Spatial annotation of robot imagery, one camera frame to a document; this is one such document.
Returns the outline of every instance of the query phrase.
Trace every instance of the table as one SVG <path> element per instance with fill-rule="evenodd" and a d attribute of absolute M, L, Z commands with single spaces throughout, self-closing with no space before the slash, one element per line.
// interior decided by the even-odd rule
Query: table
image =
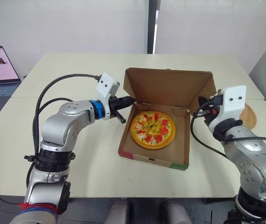
<path fill-rule="evenodd" d="M 125 70 L 129 67 L 211 71 L 217 89 L 246 85 L 248 99 L 264 99 L 233 56 L 83 53 L 45 54 L 14 92 L 13 97 L 38 97 L 43 88 L 52 80 L 72 73 L 101 75 L 107 72 L 122 86 Z M 74 77 L 60 81 L 45 96 L 80 98 L 87 97 L 87 94 L 94 92 L 93 79 Z M 124 94 L 126 94 L 125 91 L 118 91 L 118 95 Z"/>
<path fill-rule="evenodd" d="M 94 97 L 95 93 L 86 94 L 86 99 Z M 30 164 L 22 158 L 34 151 L 31 125 L 36 101 L 11 98 L 0 111 L 0 195 L 25 194 Z M 41 124 L 58 111 L 61 103 L 54 102 L 41 113 Z M 257 115 L 253 131 L 266 136 L 266 102 L 249 99 L 247 104 Z M 125 118 L 129 112 L 130 108 L 121 111 Z M 120 157 L 118 147 L 124 128 L 125 124 L 111 119 L 98 120 L 81 131 L 68 178 L 72 183 L 71 197 L 233 197 L 238 192 L 237 168 L 192 137 L 186 171 Z M 202 141 L 223 151 L 202 118 L 195 121 L 194 128 Z"/>

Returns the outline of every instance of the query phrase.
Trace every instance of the cable connector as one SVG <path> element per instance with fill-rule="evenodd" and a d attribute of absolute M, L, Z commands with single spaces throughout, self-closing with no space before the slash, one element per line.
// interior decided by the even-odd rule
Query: cable connector
<path fill-rule="evenodd" d="M 28 162 L 33 162 L 35 160 L 34 155 L 25 155 L 24 159 L 27 160 Z"/>
<path fill-rule="evenodd" d="M 223 95 L 216 95 L 212 99 L 208 99 L 208 105 L 219 106 L 223 104 Z"/>
<path fill-rule="evenodd" d="M 101 79 L 101 77 L 102 77 L 102 75 L 100 75 L 100 76 L 95 76 L 95 79 L 99 82 L 100 79 Z"/>

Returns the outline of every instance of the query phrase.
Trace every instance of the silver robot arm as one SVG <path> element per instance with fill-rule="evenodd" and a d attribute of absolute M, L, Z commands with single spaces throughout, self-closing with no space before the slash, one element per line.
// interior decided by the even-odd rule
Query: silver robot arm
<path fill-rule="evenodd" d="M 236 209 L 229 218 L 266 223 L 266 145 L 239 119 L 245 107 L 246 87 L 224 88 L 212 99 L 200 98 L 205 123 L 221 141 L 225 155 L 240 171 Z"/>
<path fill-rule="evenodd" d="M 97 119 L 125 119 L 117 110 L 131 106 L 135 99 L 117 98 L 119 83 L 104 73 L 97 86 L 98 100 L 63 104 L 42 128 L 41 148 L 32 169 L 24 199 L 23 212 L 10 224 L 55 224 L 57 216 L 67 209 L 70 196 L 70 161 L 79 132 Z"/>

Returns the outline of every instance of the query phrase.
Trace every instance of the pizza box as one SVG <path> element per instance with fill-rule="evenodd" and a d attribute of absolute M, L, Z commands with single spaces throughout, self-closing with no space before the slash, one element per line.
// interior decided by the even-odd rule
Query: pizza box
<path fill-rule="evenodd" d="M 189 166 L 190 114 L 198 107 L 198 96 L 215 95 L 213 75 L 209 71 L 157 70 L 128 68 L 124 90 L 136 102 L 132 105 L 119 144 L 119 155 L 132 160 L 186 170 Z M 132 138 L 132 120 L 143 111 L 159 111 L 171 117 L 175 137 L 161 149 L 145 149 Z"/>

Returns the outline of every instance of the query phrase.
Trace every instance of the pizza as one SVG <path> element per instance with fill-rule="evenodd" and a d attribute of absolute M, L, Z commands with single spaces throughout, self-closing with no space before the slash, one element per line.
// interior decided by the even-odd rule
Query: pizza
<path fill-rule="evenodd" d="M 172 141 L 175 136 L 175 125 L 164 113 L 146 111 L 133 119 L 131 135 L 138 145 L 147 149 L 159 149 Z"/>

